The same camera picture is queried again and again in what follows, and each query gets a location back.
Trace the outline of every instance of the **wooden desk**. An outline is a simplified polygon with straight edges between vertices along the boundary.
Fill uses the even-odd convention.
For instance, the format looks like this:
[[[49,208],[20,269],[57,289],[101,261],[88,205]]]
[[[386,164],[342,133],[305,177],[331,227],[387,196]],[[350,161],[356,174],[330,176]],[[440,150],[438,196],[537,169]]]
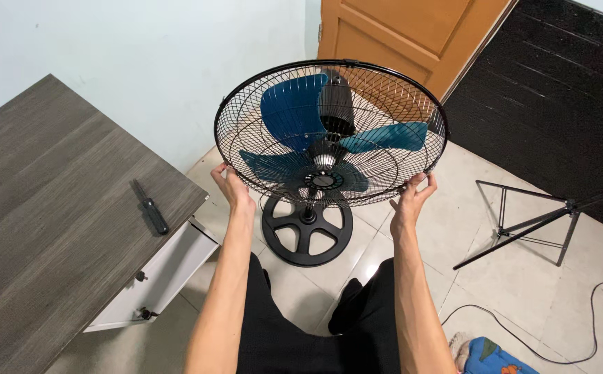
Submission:
[[[52,75],[0,107],[0,373],[44,371],[206,196]]]

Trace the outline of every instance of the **person's right hand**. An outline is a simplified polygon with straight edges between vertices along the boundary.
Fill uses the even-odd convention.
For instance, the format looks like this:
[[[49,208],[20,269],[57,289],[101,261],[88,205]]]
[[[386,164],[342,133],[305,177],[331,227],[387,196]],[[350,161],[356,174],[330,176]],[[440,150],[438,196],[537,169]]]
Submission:
[[[226,177],[223,178],[221,173],[227,169],[228,172]],[[251,196],[248,194],[248,187],[239,179],[237,172],[231,166],[226,165],[224,162],[221,165],[216,166],[212,170],[212,178],[218,185],[225,198],[230,203],[230,210],[244,210],[246,212],[253,213],[256,210],[256,202],[253,201]]]
[[[430,173],[428,175],[428,186],[421,191],[417,191],[417,186],[424,180],[424,177],[426,177],[426,174],[419,173],[410,178],[406,183],[405,191],[400,195],[398,203],[389,200],[389,204],[396,211],[389,227],[394,239],[400,238],[400,234],[404,230],[414,229],[424,202],[438,189],[435,175]]]

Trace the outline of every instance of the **white drawer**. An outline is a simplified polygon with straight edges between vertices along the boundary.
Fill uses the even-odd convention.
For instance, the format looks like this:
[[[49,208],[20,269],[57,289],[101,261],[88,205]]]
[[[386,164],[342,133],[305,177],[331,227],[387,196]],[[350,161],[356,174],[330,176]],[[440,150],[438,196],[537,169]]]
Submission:
[[[140,317],[142,308],[162,313],[188,278],[218,248],[212,234],[194,219],[181,226],[142,271],[148,278],[133,279],[94,319],[86,332],[153,322]]]

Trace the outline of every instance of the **tripod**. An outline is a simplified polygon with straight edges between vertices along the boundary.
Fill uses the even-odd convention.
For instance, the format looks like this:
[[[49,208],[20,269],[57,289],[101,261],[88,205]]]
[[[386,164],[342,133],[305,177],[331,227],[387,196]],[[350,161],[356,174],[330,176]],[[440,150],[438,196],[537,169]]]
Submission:
[[[560,248],[561,249],[560,256],[558,257],[557,262],[555,262],[555,266],[560,266],[560,265],[562,265],[562,260],[565,258],[565,253],[567,253],[567,247],[569,247],[569,242],[571,241],[572,234],[574,234],[574,229],[576,228],[576,223],[579,221],[579,216],[580,216],[581,211],[583,211],[588,206],[603,200],[603,192],[600,194],[594,195],[590,198],[587,198],[585,200],[580,200],[579,202],[575,202],[574,200],[571,200],[571,199],[565,199],[565,198],[560,198],[557,196],[540,194],[539,192],[522,190],[520,188],[504,186],[502,184],[484,182],[482,180],[476,180],[475,182],[477,182],[477,184],[485,184],[487,186],[500,187],[502,189],[502,191],[500,193],[500,212],[499,212],[499,217],[497,219],[497,238],[500,239],[504,235],[504,236],[507,236],[508,239],[506,239],[502,243],[497,243],[496,245],[492,246],[491,248],[487,249],[486,251],[483,251],[481,253],[478,253],[478,254],[472,256],[469,259],[466,259],[465,261],[456,265],[453,268],[454,270],[458,270],[458,269],[464,267],[465,265],[468,265],[471,262],[476,261],[476,260],[488,255],[489,253],[499,250],[500,248],[506,246],[507,244],[513,242],[514,240],[519,240],[519,239],[524,240],[526,242],[539,243],[539,244],[543,244],[545,246]],[[556,209],[552,212],[542,214],[539,217],[534,217],[530,220],[521,222],[520,224],[509,226],[508,228],[503,228],[504,219],[505,219],[505,205],[507,203],[507,191],[520,192],[522,194],[537,196],[539,198],[555,200],[558,202],[564,202],[565,206],[563,206],[562,208]],[[543,226],[548,225],[551,222],[557,220],[558,218],[566,216],[566,215],[571,216],[571,223],[569,224],[569,229],[567,231],[567,235],[565,236],[565,241],[562,244],[547,242],[546,240],[535,239],[535,238],[530,238],[530,237],[526,236],[527,234],[530,234],[531,232],[533,232],[539,228],[542,228]],[[521,231],[519,234],[512,234],[513,231],[516,231],[516,230],[519,230],[522,228],[526,228],[526,227],[528,227],[528,228]]]

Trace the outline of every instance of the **screwdriver handle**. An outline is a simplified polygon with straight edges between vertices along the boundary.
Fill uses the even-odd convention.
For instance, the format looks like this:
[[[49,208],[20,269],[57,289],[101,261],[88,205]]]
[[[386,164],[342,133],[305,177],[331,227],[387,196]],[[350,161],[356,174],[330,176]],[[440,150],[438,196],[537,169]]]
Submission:
[[[150,198],[146,198],[146,199],[142,200],[142,205],[144,206],[145,210],[147,211],[147,214],[149,215],[149,218],[151,219],[151,223],[154,224],[154,227],[156,228],[156,232],[160,235],[167,234],[168,231],[170,231],[170,228],[168,227],[168,223],[165,222],[163,215],[161,215],[158,208],[156,208],[156,205],[154,204],[154,200],[151,200]]]

